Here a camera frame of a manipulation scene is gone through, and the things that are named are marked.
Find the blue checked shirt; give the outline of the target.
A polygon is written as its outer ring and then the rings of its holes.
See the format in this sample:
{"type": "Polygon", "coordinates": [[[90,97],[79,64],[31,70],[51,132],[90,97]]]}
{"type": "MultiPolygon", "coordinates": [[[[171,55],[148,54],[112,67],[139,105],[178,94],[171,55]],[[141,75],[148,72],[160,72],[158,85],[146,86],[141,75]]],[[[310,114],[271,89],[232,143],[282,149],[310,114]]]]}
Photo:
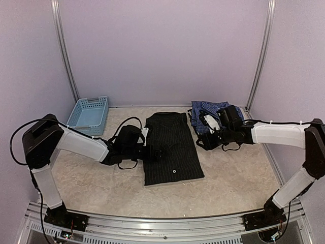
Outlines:
{"type": "Polygon", "coordinates": [[[217,120],[219,126],[221,127],[220,119],[217,112],[223,108],[229,107],[230,104],[228,102],[207,102],[207,101],[192,101],[191,102],[192,110],[191,110],[191,125],[195,129],[198,134],[209,133],[209,126],[203,124],[200,119],[201,112],[204,114],[211,115],[214,119],[217,120]]]}

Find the black pinstriped long sleeve shirt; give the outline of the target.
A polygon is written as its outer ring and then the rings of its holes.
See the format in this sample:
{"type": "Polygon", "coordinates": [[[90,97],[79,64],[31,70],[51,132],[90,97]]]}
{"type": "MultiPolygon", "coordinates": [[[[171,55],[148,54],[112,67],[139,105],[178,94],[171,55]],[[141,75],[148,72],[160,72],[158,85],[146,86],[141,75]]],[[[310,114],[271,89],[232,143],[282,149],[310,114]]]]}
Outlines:
{"type": "Polygon", "coordinates": [[[145,186],[205,177],[185,113],[157,112],[146,127],[156,161],[143,160],[145,186]]]}

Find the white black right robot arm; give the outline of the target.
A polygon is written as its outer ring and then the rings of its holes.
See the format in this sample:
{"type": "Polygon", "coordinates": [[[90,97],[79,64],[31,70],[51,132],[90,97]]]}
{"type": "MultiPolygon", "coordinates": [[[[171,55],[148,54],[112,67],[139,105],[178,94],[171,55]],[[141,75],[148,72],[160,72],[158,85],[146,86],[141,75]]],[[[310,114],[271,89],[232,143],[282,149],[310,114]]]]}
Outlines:
{"type": "Polygon", "coordinates": [[[288,220],[284,209],[324,177],[324,123],[312,121],[263,121],[244,118],[233,105],[208,110],[192,108],[191,123],[197,144],[205,150],[235,143],[263,145],[273,161],[281,187],[263,209],[244,215],[246,230],[280,224],[288,220]]]}

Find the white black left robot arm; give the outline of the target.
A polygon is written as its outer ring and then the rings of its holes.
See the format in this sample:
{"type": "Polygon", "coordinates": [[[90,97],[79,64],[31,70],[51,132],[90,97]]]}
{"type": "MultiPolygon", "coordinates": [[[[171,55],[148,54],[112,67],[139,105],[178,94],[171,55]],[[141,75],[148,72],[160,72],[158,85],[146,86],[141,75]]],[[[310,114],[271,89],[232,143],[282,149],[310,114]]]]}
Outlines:
{"type": "Polygon", "coordinates": [[[122,123],[105,140],[69,128],[53,114],[32,122],[22,136],[22,144],[31,177],[48,206],[44,221],[78,230],[85,229],[88,221],[86,215],[69,212],[60,196],[50,167],[56,151],[69,151],[108,166],[120,165],[123,160],[157,162],[163,150],[149,141],[149,131],[122,123]]]}

